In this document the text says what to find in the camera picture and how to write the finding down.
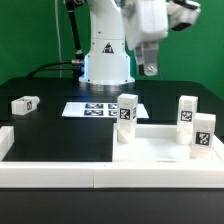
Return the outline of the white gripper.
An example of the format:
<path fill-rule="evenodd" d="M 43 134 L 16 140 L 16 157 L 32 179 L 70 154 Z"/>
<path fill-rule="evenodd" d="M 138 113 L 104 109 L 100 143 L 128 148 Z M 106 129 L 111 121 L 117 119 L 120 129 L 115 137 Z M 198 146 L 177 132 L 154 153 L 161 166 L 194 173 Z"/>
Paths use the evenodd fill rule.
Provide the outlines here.
<path fill-rule="evenodd" d="M 138 73 L 155 76 L 158 73 L 157 41 L 168 35 L 166 1 L 126 0 L 122 7 L 122 18 L 128 48 L 136 48 L 134 53 Z"/>

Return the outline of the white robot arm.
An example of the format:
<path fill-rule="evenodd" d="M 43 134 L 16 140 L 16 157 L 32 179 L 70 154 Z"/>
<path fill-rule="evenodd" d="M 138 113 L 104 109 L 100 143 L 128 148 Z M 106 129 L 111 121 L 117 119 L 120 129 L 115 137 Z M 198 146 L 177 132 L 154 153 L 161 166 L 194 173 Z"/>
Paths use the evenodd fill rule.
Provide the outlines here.
<path fill-rule="evenodd" d="M 130 57 L 135 54 L 138 72 L 158 73 L 158 42 L 167 37 L 166 0 L 64 0 L 70 20 L 76 8 L 87 4 L 90 10 L 90 51 L 84 54 L 76 27 L 72 28 L 79 64 L 79 83 L 98 91 L 131 86 Z"/>

